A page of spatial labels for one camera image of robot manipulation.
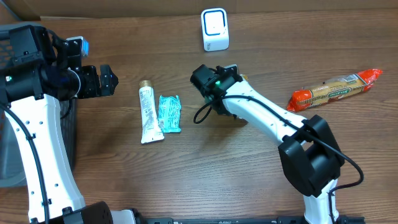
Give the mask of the orange spaghetti packet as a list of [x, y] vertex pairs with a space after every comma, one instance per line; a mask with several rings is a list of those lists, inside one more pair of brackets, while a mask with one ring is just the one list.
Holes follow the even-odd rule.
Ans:
[[382, 73], [380, 69], [369, 69], [331, 78], [321, 84], [305, 86], [292, 93], [287, 110], [299, 112], [367, 92]]

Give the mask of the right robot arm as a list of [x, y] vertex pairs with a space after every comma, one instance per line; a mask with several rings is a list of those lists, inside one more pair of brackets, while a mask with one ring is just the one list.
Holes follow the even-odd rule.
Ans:
[[303, 195], [307, 223], [338, 223], [333, 189], [345, 163], [327, 122], [291, 113], [259, 94], [237, 65], [199, 66], [191, 83], [218, 114], [255, 125], [277, 146], [284, 175]]

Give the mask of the white tube gold cap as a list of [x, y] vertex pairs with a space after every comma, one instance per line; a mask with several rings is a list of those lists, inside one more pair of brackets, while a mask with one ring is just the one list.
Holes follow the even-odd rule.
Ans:
[[155, 109], [155, 94], [150, 80], [140, 81], [139, 99], [142, 118], [141, 143], [148, 144], [164, 140], [164, 134], [159, 127]]

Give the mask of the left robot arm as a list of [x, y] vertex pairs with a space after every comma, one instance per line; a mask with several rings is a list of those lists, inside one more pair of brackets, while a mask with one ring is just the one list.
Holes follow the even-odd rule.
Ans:
[[89, 45], [33, 23], [1, 26], [8, 62], [1, 69], [1, 108], [19, 146], [31, 223], [135, 223], [131, 209], [87, 205], [72, 175], [61, 129], [62, 101], [111, 96], [109, 65], [84, 66]]

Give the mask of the teal tissue packet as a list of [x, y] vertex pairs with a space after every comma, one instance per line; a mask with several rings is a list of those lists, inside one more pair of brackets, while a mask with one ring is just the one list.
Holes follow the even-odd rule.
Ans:
[[159, 97], [159, 126], [163, 133], [180, 133], [182, 105], [178, 95]]

